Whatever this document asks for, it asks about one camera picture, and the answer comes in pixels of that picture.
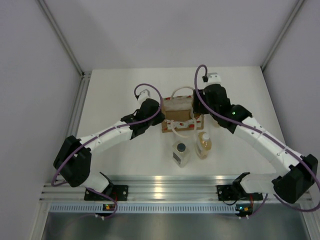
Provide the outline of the grey cap clear bottle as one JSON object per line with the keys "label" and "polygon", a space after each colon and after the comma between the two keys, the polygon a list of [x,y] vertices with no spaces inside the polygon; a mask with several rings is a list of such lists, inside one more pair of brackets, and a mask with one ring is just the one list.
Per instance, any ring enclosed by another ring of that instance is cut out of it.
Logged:
{"label": "grey cap clear bottle", "polygon": [[183,168],[189,162],[190,150],[183,142],[176,141],[172,145],[172,157],[175,163]]}

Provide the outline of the left aluminium frame post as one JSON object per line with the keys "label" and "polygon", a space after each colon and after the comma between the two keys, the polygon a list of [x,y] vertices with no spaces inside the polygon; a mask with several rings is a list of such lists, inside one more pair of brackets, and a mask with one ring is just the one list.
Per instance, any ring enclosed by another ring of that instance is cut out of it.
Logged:
{"label": "left aluminium frame post", "polygon": [[52,11],[50,10],[48,4],[45,0],[35,0],[37,5],[39,6],[40,10],[44,14],[45,18],[47,19],[49,25],[51,26],[54,34],[56,35],[58,41],[60,42],[62,48],[64,49],[65,53],[69,57],[73,67],[75,68],[76,72],[80,75],[84,75],[84,71],[79,64],[79,61],[77,60],[70,44],[68,43],[63,31],[61,30],[58,22],[56,21],[54,15],[52,14]]}

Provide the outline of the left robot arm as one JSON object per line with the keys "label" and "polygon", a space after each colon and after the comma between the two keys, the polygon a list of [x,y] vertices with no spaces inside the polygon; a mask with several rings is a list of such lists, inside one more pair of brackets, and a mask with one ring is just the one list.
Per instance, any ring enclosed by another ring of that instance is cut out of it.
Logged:
{"label": "left robot arm", "polygon": [[54,162],[56,173],[51,186],[68,184],[72,188],[84,187],[102,200],[113,194],[111,180],[102,172],[92,170],[94,153],[103,152],[119,143],[133,140],[165,119],[162,102],[147,98],[134,113],[126,115],[113,126],[86,137],[67,137]]}

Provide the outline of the right aluminium frame post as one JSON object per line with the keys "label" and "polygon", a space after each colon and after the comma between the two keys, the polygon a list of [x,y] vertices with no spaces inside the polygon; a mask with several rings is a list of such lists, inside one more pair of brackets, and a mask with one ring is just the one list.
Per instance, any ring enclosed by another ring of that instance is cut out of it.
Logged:
{"label": "right aluminium frame post", "polygon": [[263,59],[262,64],[260,65],[260,69],[262,72],[265,71],[271,60],[273,59],[274,55],[276,54],[278,48],[282,44],[283,40],[285,39],[287,33],[289,32],[290,28],[293,26],[296,18],[298,17],[299,13],[303,9],[307,0],[296,0],[294,2],[293,7],[291,8],[288,16],[285,18],[285,21],[281,25],[281,28],[274,38],[274,41],[271,44],[271,47],[267,51],[265,58]]}

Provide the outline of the burlap watermelon canvas bag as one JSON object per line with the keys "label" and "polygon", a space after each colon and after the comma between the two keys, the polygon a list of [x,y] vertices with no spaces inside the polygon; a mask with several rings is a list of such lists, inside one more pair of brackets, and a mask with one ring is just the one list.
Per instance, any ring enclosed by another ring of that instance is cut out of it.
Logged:
{"label": "burlap watermelon canvas bag", "polygon": [[165,119],[161,123],[161,132],[190,138],[204,128],[204,115],[194,113],[193,94],[176,96],[178,91],[184,89],[194,90],[191,86],[182,86],[175,89],[169,97],[162,99],[161,111]]}

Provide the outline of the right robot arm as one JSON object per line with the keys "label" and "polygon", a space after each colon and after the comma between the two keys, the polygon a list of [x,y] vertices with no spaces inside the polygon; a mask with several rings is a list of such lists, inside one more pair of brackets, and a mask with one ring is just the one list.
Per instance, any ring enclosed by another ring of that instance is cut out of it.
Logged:
{"label": "right robot arm", "polygon": [[319,185],[318,160],[303,156],[272,136],[252,113],[232,104],[219,83],[193,91],[194,113],[209,114],[224,129],[247,142],[275,169],[275,173],[244,172],[232,183],[232,192],[244,199],[249,194],[273,194],[285,204],[294,204],[312,185]]}

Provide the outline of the white cap amber bottle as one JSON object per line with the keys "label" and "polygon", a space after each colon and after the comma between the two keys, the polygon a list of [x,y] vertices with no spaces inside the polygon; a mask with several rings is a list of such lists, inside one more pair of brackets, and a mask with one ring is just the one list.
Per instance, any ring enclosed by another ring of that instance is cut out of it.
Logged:
{"label": "white cap amber bottle", "polygon": [[212,141],[211,141],[210,135],[205,131],[199,132],[197,135],[197,140],[195,144],[195,152],[197,156],[201,160],[204,160],[208,156],[211,149],[212,149]]}
{"label": "white cap amber bottle", "polygon": [[212,120],[212,125],[215,127],[215,128],[219,128],[220,125],[218,124],[218,122],[216,120]]}

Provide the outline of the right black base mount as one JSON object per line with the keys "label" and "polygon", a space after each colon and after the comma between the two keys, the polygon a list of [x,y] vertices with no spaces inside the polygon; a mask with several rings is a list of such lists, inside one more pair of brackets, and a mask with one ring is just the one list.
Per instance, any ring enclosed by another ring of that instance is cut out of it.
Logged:
{"label": "right black base mount", "polygon": [[227,201],[262,201],[264,199],[261,193],[238,193],[232,184],[222,184],[216,186],[218,200],[222,202]]}

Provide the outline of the aluminium frame post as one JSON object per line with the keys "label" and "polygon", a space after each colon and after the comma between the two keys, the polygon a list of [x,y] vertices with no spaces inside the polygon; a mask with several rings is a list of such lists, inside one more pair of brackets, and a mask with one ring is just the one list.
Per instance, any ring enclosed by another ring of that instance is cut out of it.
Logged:
{"label": "aluminium frame post", "polygon": [[77,60],[70,44],[68,43],[63,31],[61,30],[58,22],[56,21],[54,15],[52,14],[52,11],[50,10],[48,4],[45,0],[35,0],[37,5],[39,6],[40,10],[44,14],[45,18],[47,19],[49,25],[51,26],[54,34],[56,35],[58,41],[60,42],[62,48],[64,49],[65,53],[69,57],[73,67],[75,68],[76,72],[80,75],[84,75],[84,71],[79,64],[79,61]]}
{"label": "aluminium frame post", "polygon": [[299,13],[303,9],[307,0],[296,0],[294,2],[293,7],[291,8],[288,16],[285,18],[285,21],[281,25],[281,28],[274,38],[274,41],[271,44],[271,47],[267,51],[265,58],[263,59],[262,64],[260,65],[260,69],[262,72],[265,71],[271,60],[273,59],[274,55],[276,54],[278,48],[282,44],[283,40],[285,39],[287,33],[289,32],[290,28],[293,26],[296,18],[298,17]]}

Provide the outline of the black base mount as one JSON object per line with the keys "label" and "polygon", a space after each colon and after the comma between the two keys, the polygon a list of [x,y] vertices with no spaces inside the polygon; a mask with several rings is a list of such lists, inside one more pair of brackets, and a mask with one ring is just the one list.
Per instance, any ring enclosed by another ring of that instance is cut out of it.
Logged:
{"label": "black base mount", "polygon": [[222,202],[227,201],[262,201],[264,199],[261,193],[238,193],[232,184],[222,184],[216,186],[218,200]]}
{"label": "black base mount", "polygon": [[[128,185],[113,185],[108,186],[107,190],[103,192],[104,195],[109,196],[115,201],[127,201],[129,193]],[[84,194],[85,201],[106,201],[107,199],[104,196],[96,194],[92,191],[86,190]]]}

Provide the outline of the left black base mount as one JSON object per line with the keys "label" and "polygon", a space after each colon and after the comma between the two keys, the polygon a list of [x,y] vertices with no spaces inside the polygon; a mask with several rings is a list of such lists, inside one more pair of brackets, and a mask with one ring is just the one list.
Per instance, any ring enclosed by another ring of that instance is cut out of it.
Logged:
{"label": "left black base mount", "polygon": [[[128,185],[113,185],[108,186],[107,190],[103,192],[104,195],[109,196],[115,201],[127,201],[129,193]],[[96,194],[92,191],[86,190],[84,194],[85,201],[106,201],[107,199],[104,196]]]}

